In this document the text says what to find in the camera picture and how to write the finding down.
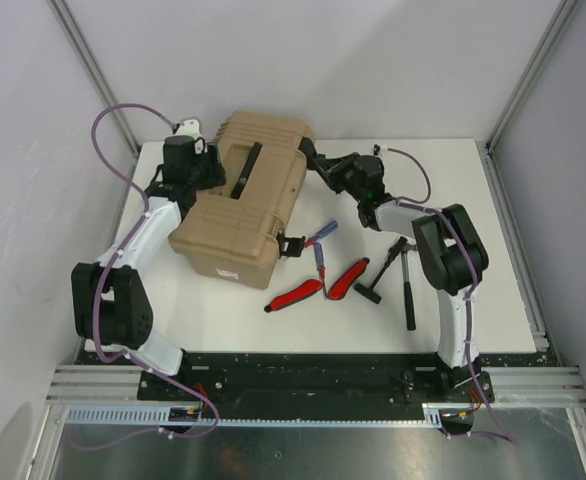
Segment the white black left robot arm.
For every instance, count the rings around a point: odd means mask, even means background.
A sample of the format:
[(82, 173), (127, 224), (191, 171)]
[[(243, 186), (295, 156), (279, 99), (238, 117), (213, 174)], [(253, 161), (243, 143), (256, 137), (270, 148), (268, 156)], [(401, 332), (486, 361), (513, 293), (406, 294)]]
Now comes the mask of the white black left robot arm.
[(115, 346), (146, 369), (161, 372), (158, 385), (175, 400), (192, 392), (194, 376), (181, 367), (182, 350), (154, 327), (142, 276), (196, 203), (197, 193), (225, 182), (214, 143), (195, 134), (167, 137), (161, 163), (143, 191), (140, 213), (96, 261), (79, 263), (71, 273), (76, 333), (95, 345)]

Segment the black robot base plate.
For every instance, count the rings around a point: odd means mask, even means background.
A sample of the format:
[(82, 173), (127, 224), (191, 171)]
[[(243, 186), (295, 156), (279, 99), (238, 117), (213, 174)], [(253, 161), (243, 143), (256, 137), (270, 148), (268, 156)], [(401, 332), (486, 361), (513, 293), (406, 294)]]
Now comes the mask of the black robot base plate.
[(427, 354), (184, 354), (173, 379), (214, 402), (248, 390), (388, 393), (408, 403), (495, 401), (491, 377), (475, 361), (448, 367)]

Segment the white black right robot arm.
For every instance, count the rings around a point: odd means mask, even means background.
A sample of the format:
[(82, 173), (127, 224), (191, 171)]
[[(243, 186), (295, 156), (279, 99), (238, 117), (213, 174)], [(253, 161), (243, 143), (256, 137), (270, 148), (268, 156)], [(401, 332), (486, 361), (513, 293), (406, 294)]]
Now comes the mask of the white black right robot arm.
[(384, 185), (378, 153), (338, 158), (313, 153), (307, 156), (307, 168), (330, 190), (355, 200), (363, 227), (415, 240), (423, 274), (437, 293), (440, 338), (434, 367), (402, 373), (405, 400), (457, 401), (468, 396), (488, 405), (491, 385), (481, 379), (476, 365), (473, 313), (489, 258), (466, 209), (460, 204), (437, 209), (426, 200), (392, 195)]

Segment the black handled claw hammer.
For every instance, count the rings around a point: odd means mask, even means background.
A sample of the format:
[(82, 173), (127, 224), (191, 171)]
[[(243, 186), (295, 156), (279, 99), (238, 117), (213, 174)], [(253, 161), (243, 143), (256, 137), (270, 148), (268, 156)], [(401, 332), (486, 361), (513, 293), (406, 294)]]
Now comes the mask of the black handled claw hammer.
[(406, 327), (408, 331), (416, 330), (415, 307), (412, 292), (412, 285), (410, 281), (409, 259), (408, 254), (413, 250), (413, 246), (406, 244), (401, 250), (401, 264), (403, 275), (403, 295), (404, 295), (404, 310), (406, 317)]

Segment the black rubber mallet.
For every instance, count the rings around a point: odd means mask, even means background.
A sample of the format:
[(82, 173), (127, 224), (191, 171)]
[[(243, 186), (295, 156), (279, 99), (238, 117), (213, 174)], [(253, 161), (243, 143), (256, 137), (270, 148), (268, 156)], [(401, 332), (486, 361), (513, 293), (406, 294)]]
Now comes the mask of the black rubber mallet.
[(408, 239), (404, 236), (400, 236), (396, 242), (387, 250), (384, 261), (382, 262), (374, 278), (368, 284), (357, 282), (354, 286), (355, 291), (368, 301), (374, 304), (379, 304), (382, 300), (382, 297), (376, 291), (376, 287), (386, 271), (394, 263), (396, 258), (405, 250), (407, 245)]

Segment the tan plastic tool box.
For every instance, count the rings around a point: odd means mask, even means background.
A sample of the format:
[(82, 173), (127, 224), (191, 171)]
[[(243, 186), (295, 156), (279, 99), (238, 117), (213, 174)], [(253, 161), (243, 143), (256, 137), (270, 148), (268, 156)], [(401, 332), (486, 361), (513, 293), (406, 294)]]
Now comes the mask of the tan plastic tool box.
[(315, 133), (299, 119), (236, 110), (214, 142), (226, 182), (198, 192), (169, 245), (200, 275), (264, 290), (281, 256), (307, 158), (315, 153)]

